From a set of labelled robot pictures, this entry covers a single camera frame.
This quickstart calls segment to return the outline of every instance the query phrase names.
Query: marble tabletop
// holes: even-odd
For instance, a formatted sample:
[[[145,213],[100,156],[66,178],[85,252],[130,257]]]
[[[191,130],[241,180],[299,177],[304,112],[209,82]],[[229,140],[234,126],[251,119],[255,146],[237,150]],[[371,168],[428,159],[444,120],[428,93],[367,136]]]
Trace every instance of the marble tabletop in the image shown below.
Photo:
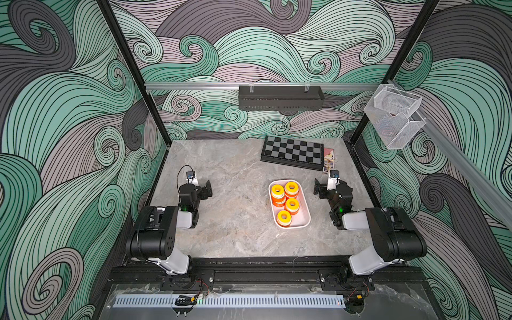
[[[341,139],[304,139],[334,149],[335,169],[354,189],[353,209],[372,207],[345,143]],[[338,230],[329,218],[326,199],[313,195],[314,179],[327,174],[260,161],[263,140],[173,141],[151,205],[178,204],[176,174],[185,164],[194,168],[199,184],[210,180],[213,197],[201,201],[194,229],[178,229],[175,247],[196,258],[350,255],[371,244],[367,230]],[[179,184],[185,182],[185,171]],[[274,180],[294,179],[305,194],[311,223],[283,230],[273,221],[268,186]]]

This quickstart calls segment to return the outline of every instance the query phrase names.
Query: clear plastic container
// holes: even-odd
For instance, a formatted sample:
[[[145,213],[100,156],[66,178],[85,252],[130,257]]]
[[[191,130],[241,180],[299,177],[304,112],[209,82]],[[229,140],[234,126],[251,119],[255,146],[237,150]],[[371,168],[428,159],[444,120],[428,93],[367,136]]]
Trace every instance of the clear plastic container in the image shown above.
[[[272,189],[272,186],[274,186],[275,184],[280,184],[284,187],[290,181],[293,181],[298,185],[298,194],[297,194],[296,199],[298,201],[299,209],[296,214],[291,216],[291,224],[287,227],[282,227],[276,221],[276,217],[278,216],[279,211],[284,210],[284,207],[276,207],[272,204],[271,189]],[[302,191],[302,186],[297,181],[291,180],[291,179],[272,181],[268,185],[268,198],[270,199],[270,207],[272,209],[272,219],[274,220],[275,225],[278,226],[279,228],[281,228],[281,229],[304,228],[304,227],[307,227],[309,225],[309,223],[311,222],[311,214],[309,213],[309,208],[308,208],[308,204],[306,203],[306,198],[304,198],[304,192]]]
[[[402,149],[425,125],[417,113],[420,104],[420,96],[392,84],[379,85],[365,113],[387,149]]]

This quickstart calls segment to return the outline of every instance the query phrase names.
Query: wave pattern wall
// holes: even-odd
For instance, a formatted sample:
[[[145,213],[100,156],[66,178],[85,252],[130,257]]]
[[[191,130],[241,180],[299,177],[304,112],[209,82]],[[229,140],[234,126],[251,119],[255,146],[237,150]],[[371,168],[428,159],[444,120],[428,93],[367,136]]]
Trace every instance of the wave pattern wall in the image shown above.
[[[146,81],[380,83],[403,43],[397,35],[422,6],[422,0],[113,0]],[[158,107],[173,139],[350,138],[368,95],[329,92],[331,110],[293,121],[302,112],[235,111],[236,93],[153,94],[167,95]]]
[[[0,4],[2,319],[91,319],[148,196],[165,145],[119,56],[95,0]]]
[[[396,76],[510,201],[511,8],[441,1]],[[381,204],[405,207],[425,237],[429,253],[411,264],[424,270],[446,318],[510,319],[512,232],[430,138],[420,132],[404,149],[384,150],[368,125],[356,148]]]

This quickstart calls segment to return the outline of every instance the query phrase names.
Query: checkered board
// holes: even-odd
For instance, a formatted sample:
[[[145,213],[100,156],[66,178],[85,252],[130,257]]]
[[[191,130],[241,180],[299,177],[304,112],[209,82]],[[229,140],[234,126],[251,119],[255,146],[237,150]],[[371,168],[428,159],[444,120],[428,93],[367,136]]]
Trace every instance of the checkered board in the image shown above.
[[[277,137],[265,137],[261,161],[322,171],[324,145]]]

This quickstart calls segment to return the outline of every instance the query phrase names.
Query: wire mesh basket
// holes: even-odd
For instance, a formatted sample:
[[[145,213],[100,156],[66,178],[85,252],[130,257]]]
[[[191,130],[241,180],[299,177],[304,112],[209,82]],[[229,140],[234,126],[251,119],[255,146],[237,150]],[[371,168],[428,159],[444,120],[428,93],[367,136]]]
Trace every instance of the wire mesh basket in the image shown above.
[[[365,113],[387,149],[402,149],[425,125],[417,112],[421,97],[381,84],[365,107]]]

